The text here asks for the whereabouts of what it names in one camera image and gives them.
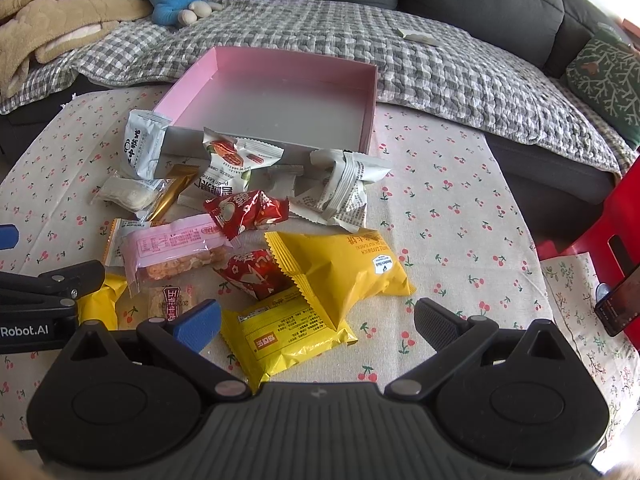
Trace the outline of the yellow snack packet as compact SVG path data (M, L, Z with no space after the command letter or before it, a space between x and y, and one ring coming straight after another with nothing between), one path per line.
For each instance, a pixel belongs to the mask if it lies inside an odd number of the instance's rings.
M358 341L346 322L326 324L295 287L241 312L224 310L220 332L253 392L274 375Z

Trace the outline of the clear white rice cracker packet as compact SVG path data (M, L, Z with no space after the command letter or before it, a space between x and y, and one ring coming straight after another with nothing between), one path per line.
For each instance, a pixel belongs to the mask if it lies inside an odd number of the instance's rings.
M165 188L164 179L137 180L112 174L101 185L94 200L116 204L133 214L142 214L157 202Z

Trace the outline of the floral cloth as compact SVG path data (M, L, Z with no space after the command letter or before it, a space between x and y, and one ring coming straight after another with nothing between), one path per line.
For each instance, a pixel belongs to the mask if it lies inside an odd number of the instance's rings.
M606 438L613 441L638 408L639 353L625 334L608 336L597 318L594 307L600 280L590 255L555 257L540 265L554 322L608 404Z

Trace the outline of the orange clear snack packet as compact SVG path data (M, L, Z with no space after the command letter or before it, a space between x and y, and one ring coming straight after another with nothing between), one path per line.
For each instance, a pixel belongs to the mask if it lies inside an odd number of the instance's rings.
M122 258L122 251L120 250L122 241L128 234L146 229L150 225L151 222L149 221L114 219L108 231L103 253L102 262L104 266L106 268L122 268L124 266L124 258Z

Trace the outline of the large yellow snack bag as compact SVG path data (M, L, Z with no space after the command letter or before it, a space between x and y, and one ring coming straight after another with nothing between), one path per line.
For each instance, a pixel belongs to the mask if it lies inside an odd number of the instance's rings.
M332 235L270 231L265 241L283 274L334 330L363 299L405 297L416 291L375 230Z

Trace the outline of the red candy packet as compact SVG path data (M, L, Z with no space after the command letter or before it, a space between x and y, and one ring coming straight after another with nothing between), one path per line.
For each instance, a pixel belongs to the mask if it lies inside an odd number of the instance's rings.
M273 198L263 190L211 198L203 207L228 240L288 220L290 213L287 198Z
M267 249L231 256L226 262L214 266L214 270L256 300L264 300L294 285Z

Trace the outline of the black smartphone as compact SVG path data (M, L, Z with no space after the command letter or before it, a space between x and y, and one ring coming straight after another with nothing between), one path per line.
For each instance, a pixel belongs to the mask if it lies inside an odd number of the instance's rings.
M639 316L639 267L620 284L600 283L596 288L596 312L608 336L617 336Z

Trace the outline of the pink wafer snack packet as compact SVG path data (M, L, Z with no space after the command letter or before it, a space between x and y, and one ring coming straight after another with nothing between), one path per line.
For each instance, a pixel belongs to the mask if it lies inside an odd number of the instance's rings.
M149 284L224 260L230 240L209 214L127 234L120 252L130 296Z

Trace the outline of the small clear nougat packet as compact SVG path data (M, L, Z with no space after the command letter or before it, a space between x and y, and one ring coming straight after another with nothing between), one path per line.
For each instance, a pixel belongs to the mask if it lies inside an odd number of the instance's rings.
M192 285L163 285L148 290L149 318L172 321L196 305L196 292Z

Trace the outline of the white newsprint snack packet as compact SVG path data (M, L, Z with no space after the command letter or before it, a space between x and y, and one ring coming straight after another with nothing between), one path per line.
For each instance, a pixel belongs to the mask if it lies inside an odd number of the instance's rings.
M300 192L288 203L297 217L357 233L366 225L366 186L383 180L390 164L367 154L314 150Z

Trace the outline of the pink shallow cardboard box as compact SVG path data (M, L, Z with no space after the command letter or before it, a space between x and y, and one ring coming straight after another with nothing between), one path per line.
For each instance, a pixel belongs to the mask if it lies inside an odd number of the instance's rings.
M373 64L290 50L214 47L168 89L154 112L176 127L280 146L281 162L306 164L312 150L369 149L377 85Z

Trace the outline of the beige quilted blanket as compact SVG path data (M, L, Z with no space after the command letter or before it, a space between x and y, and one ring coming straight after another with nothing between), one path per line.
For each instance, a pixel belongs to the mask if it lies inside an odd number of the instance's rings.
M144 0L1 0L1 95L21 90L30 62L47 64L150 13Z

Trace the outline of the grey checkered sofa blanket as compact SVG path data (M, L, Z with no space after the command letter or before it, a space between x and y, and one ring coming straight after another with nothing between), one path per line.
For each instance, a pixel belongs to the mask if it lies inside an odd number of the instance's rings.
M403 40L420 30L437 47ZM378 68L378 99L420 110L573 162L626 174L636 154L567 88L515 54L449 24L350 2L224 0L188 28L147 18L33 70L3 113L67 89L78 77L108 88L173 82L213 47L290 50Z

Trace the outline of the yellow ribbed snack bag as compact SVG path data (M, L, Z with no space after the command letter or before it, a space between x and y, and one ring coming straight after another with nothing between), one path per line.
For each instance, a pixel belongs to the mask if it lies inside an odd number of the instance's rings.
M127 288L123 275L105 274L101 287L77 301L79 323L101 321L108 330L117 330L116 304Z

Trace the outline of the white red fruit snack packet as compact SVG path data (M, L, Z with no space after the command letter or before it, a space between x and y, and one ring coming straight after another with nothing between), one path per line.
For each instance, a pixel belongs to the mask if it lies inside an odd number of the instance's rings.
M209 166L177 200L197 211L204 210L206 200L246 192L252 172L274 165L284 154L280 146L225 136L209 128L204 129L204 146L210 155Z

